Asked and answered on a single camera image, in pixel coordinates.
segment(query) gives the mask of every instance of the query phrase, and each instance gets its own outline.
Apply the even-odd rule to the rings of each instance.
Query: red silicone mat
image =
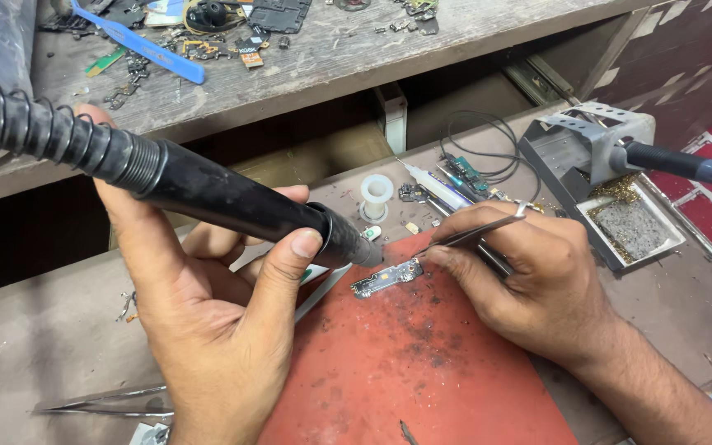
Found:
[[[489,330],[447,273],[370,298],[350,284],[426,246],[391,243],[384,265],[353,267],[299,324],[282,397],[260,444],[575,445],[526,353]]]

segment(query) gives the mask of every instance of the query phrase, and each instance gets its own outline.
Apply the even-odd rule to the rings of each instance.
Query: solder wire spool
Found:
[[[361,182],[361,195],[364,201],[358,207],[361,219],[368,223],[378,224],[389,215],[389,206],[386,204],[394,192],[388,177],[384,175],[370,175]]]

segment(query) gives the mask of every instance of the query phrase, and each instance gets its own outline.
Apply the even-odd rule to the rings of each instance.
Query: black cable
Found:
[[[464,119],[464,118],[475,118],[479,119],[486,124],[492,125],[494,128],[497,130],[501,131],[504,136],[507,136],[507,138],[510,140],[511,143],[513,143],[513,147],[515,148],[515,151],[512,155],[509,154],[504,154],[504,153],[486,153],[482,151],[474,151],[470,150],[469,148],[463,147],[460,145],[460,143],[456,142],[455,139],[452,137],[452,124],[459,119]],[[458,110],[455,112],[450,113],[449,116],[445,117],[444,122],[442,122],[441,125],[441,136],[439,139],[439,144],[441,146],[441,152],[446,154],[446,149],[444,148],[444,126],[446,126],[446,135],[447,138],[450,140],[450,143],[454,145],[455,147],[460,148],[461,150],[471,153],[472,155],[480,155],[480,156],[491,156],[491,157],[503,157],[505,159],[509,159],[509,163],[502,169],[495,170],[493,172],[477,172],[479,173],[482,178],[491,185],[496,185],[500,184],[506,180],[508,180],[510,177],[512,177],[517,171],[518,167],[521,164],[524,164],[525,166],[529,167],[529,169],[535,174],[535,178],[537,179],[537,189],[535,190],[535,194],[532,196],[531,199],[529,199],[529,202],[534,202],[535,199],[537,199],[538,195],[540,194],[540,189],[543,187],[543,182],[540,179],[540,175],[535,169],[532,164],[529,163],[526,159],[524,159],[522,156],[520,156],[520,148],[518,147],[518,138],[515,136],[515,132],[513,131],[512,128],[505,122],[504,119],[501,117],[495,116],[493,114],[490,114],[488,112],[478,112],[478,111],[472,111],[472,110]]]

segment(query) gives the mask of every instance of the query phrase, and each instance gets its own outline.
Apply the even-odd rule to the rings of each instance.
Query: workbench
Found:
[[[520,135],[534,117],[564,106],[563,102],[555,103],[514,116],[509,123]],[[512,149],[506,137],[492,127],[477,127],[455,137],[466,147]],[[410,150],[403,160],[434,169],[439,156],[440,148],[431,144]],[[504,163],[491,157],[467,156],[483,171]],[[358,217],[358,189],[373,173],[386,175],[395,187],[411,180],[399,162],[387,158],[312,185],[311,200],[364,227]],[[502,186],[510,197],[519,199],[531,197],[534,187],[532,173],[524,167]],[[556,204],[545,185],[538,201]],[[440,217],[432,207],[403,203],[395,195],[389,201],[389,217],[381,223],[383,235],[378,242],[410,236],[401,222],[429,230],[435,218]],[[185,227],[180,232],[189,230]],[[687,241],[678,247],[679,253],[628,274],[615,275],[600,260],[596,264],[614,308],[641,329],[688,379],[712,390],[712,269],[699,244],[684,234]],[[250,248],[244,256],[253,257],[265,248]],[[0,443],[128,443],[137,419],[32,415],[29,411],[39,401],[162,381],[138,319],[130,324],[115,321],[124,303],[120,294],[132,289],[116,250],[0,289]],[[614,444],[624,439],[615,418],[578,381],[545,359],[531,359],[579,443]],[[154,424],[161,419],[146,421]],[[397,443],[404,443],[400,434]]]
[[[434,70],[442,66],[496,52],[546,35],[587,25],[608,17],[628,15],[658,3],[657,0],[449,0],[438,11],[440,33],[376,33],[393,21],[408,17],[391,0],[373,0],[365,10],[347,13],[323,0],[309,9],[299,34],[290,35],[288,50],[278,46],[261,50],[265,66],[247,71],[240,59],[202,62],[206,80],[195,85],[151,64],[150,77],[139,91],[112,116],[118,126],[150,138],[169,138],[177,143],[208,136],[270,116],[345,96],[363,89]],[[614,29],[605,40],[626,41],[640,16]],[[140,31],[150,36],[156,31]],[[586,43],[596,47],[596,35]],[[613,56],[622,44],[608,48]],[[94,35],[79,41],[68,34],[37,33],[33,50],[32,79],[35,96],[54,105],[88,102],[103,105],[114,87],[126,83],[123,61],[103,74],[88,78],[84,68],[111,53],[115,44]],[[47,53],[54,53],[48,58]],[[581,66],[579,48],[567,60],[600,73],[597,66]],[[76,95],[89,88],[88,94]],[[0,197],[78,174],[50,162],[29,158],[0,161]]]

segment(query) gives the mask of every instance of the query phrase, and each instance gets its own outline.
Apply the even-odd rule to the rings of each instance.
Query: hand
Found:
[[[79,112],[111,120],[100,109]],[[295,230],[229,267],[254,238],[200,223],[181,245],[163,212],[96,180],[137,292],[139,320],[175,406],[173,444],[254,443],[290,366],[302,274],[322,244]],[[306,186],[277,189],[304,203]]]
[[[433,241],[512,215],[517,204],[482,202],[444,220]],[[432,247],[428,260],[451,273],[480,319],[499,335],[565,368],[598,360],[601,339],[624,325],[600,287],[586,230],[566,218],[526,211],[524,221],[483,239],[515,273],[502,283],[474,253]]]

